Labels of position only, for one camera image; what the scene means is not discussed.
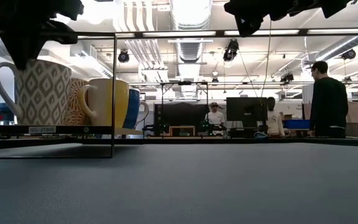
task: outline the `white shirt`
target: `white shirt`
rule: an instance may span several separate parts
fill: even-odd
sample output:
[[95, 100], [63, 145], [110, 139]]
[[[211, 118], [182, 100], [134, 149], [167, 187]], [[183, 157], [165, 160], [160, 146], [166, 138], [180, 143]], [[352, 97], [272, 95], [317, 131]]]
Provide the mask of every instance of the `white shirt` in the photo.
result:
[[267, 111], [267, 127], [267, 134], [285, 135], [281, 115], [278, 111]]
[[[208, 122], [210, 124], [224, 123], [224, 115], [219, 111], [217, 111], [215, 113], [209, 112], [208, 114], [205, 115], [205, 119], [208, 119]], [[223, 132], [222, 131], [213, 131], [213, 134], [215, 134], [215, 135], [222, 134], [223, 135]]]

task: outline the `gray table surface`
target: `gray table surface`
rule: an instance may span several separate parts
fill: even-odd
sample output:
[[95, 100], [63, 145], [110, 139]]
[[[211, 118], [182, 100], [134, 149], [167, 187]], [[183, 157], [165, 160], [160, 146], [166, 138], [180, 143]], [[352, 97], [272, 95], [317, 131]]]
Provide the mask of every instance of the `gray table surface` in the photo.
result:
[[0, 160], [0, 223], [358, 223], [358, 147], [144, 145], [112, 159]]

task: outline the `monitor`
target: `monitor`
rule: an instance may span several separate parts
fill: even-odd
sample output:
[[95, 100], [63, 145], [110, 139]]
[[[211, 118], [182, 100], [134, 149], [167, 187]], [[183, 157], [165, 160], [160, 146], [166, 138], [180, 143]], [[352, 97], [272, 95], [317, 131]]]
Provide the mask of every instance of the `monitor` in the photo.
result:
[[154, 105], [154, 125], [195, 126], [197, 128], [209, 112], [208, 105], [167, 103]]
[[258, 121], [266, 123], [267, 105], [264, 97], [230, 97], [226, 98], [226, 104], [228, 121], [242, 121], [245, 128], [258, 127]]

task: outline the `person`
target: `person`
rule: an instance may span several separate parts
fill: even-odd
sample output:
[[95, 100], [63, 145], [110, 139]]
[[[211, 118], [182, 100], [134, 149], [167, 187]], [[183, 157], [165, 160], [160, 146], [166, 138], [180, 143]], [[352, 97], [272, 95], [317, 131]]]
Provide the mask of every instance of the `person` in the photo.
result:
[[[210, 124], [221, 125], [224, 124], [224, 115], [218, 111], [219, 105], [217, 103], [211, 103], [211, 112], [205, 115], [205, 120], [208, 120]], [[222, 131], [213, 131], [214, 135], [223, 135]]]
[[284, 128], [281, 115], [278, 111], [274, 110], [276, 100], [269, 97], [266, 100], [267, 105], [267, 134], [273, 138], [284, 137]]
[[328, 64], [316, 62], [311, 67], [315, 82], [311, 102], [310, 129], [316, 137], [345, 138], [348, 112], [346, 87], [327, 75]]

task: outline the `man in black shirt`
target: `man in black shirt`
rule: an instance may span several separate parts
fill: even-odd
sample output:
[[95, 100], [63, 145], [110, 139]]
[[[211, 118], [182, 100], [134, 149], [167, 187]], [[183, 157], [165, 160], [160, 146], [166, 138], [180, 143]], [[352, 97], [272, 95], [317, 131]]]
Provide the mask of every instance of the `man in black shirt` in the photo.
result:
[[311, 68], [315, 80], [310, 129], [316, 137], [345, 138], [347, 93], [340, 81], [327, 75], [328, 64], [316, 62]]

